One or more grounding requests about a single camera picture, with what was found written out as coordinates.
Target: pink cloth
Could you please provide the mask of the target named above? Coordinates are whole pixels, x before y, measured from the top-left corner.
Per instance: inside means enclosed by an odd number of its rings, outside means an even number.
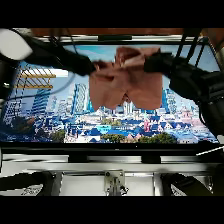
[[[159,48],[119,47],[113,62],[95,62],[97,71],[90,75],[90,99],[94,110],[100,106],[115,109],[133,102],[137,108],[154,110],[162,102],[162,73],[145,73],[146,56]]]

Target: cityscape image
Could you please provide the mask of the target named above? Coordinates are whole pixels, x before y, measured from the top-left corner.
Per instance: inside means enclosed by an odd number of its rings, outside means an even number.
[[[178,45],[131,45],[161,47],[162,52],[177,52]],[[79,45],[78,53],[90,60],[114,61],[118,45]],[[74,51],[73,46],[66,46]],[[184,46],[186,56],[190,46]],[[190,60],[195,64],[201,46]],[[218,64],[209,46],[205,46],[198,67],[218,71]],[[75,78],[62,91],[71,76]],[[198,106],[169,89],[163,76],[162,104],[156,110],[144,110],[125,102],[115,110],[100,107],[94,111],[89,96],[89,77],[68,72],[50,80],[52,89],[14,89],[4,106],[0,141],[49,143],[171,143],[192,144],[202,140],[217,143],[199,119]]]

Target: white round object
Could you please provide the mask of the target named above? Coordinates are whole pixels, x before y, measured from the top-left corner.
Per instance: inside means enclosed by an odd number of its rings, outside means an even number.
[[[31,47],[16,32],[0,29],[0,53],[13,60],[24,60],[32,53]]]

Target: computer screen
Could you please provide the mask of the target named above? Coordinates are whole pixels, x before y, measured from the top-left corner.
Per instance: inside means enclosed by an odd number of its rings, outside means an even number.
[[[179,45],[129,44],[129,47],[160,47],[162,52],[177,53]],[[77,45],[77,51],[90,60],[114,61],[119,45]],[[201,45],[195,49],[190,63],[195,64]],[[66,49],[74,51],[72,45]],[[183,47],[181,56],[186,57],[190,45]],[[38,66],[26,65],[23,69],[44,73]],[[219,71],[219,66],[209,45],[201,55],[198,67],[207,71]],[[156,110],[136,108],[125,102],[115,110],[100,107],[94,111],[89,96],[89,77],[48,68],[50,79],[45,76],[25,80],[20,85],[40,85],[49,88],[18,88],[12,91],[6,102],[1,119],[0,141],[46,142],[46,143],[171,143],[192,144],[201,140],[217,143],[217,139],[199,119],[198,106],[191,100],[180,97],[169,88],[169,79],[163,76],[162,104]],[[71,76],[75,78],[63,90]]]

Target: green foliage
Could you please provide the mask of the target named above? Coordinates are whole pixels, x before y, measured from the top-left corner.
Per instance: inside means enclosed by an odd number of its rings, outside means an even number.
[[[157,143],[157,144],[176,144],[177,139],[173,135],[162,133],[154,137],[143,136],[139,139],[140,143]]]
[[[105,134],[102,135],[101,138],[108,140],[112,143],[120,143],[121,141],[123,141],[125,139],[124,135],[120,135],[120,134]]]
[[[34,122],[26,120],[25,117],[15,117],[12,120],[12,133],[33,135],[35,133]]]
[[[38,132],[36,133],[36,137],[48,138],[49,134],[45,132],[42,128],[40,128]]]
[[[104,118],[101,122],[101,124],[105,124],[105,125],[111,125],[111,126],[121,126],[121,122],[119,120],[114,120],[113,119],[106,119]]]
[[[50,135],[50,138],[52,139],[53,142],[63,143],[65,138],[65,130],[59,130],[55,133],[52,133]]]

